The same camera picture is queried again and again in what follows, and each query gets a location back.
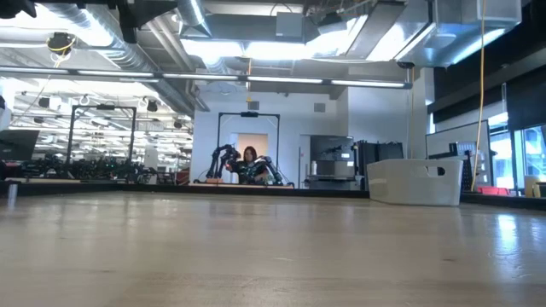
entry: person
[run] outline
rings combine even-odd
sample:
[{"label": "person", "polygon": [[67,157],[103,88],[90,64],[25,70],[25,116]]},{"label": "person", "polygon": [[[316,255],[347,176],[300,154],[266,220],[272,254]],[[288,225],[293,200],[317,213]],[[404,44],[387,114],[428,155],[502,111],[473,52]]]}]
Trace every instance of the person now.
[{"label": "person", "polygon": [[[258,155],[256,154],[256,149],[252,146],[246,147],[242,155],[242,161],[237,162],[239,164],[238,169],[245,170],[249,167],[252,167],[254,164],[254,160],[256,160],[257,158]],[[230,166],[227,166],[226,168],[228,169],[228,171],[231,171]],[[269,175],[267,167],[265,165],[260,166],[256,173],[257,175],[254,178],[248,178],[247,175],[245,175],[244,171],[239,172],[239,184],[264,184],[267,180],[267,176]]]}]

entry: white plastic basket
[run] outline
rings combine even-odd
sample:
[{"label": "white plastic basket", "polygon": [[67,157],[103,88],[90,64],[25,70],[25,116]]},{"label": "white plastic basket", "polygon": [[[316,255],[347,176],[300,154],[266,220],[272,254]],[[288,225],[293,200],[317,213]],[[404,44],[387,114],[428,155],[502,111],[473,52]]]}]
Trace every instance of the white plastic basket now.
[{"label": "white plastic basket", "polygon": [[403,205],[458,206],[462,161],[387,159],[368,165],[368,179],[372,200]]}]

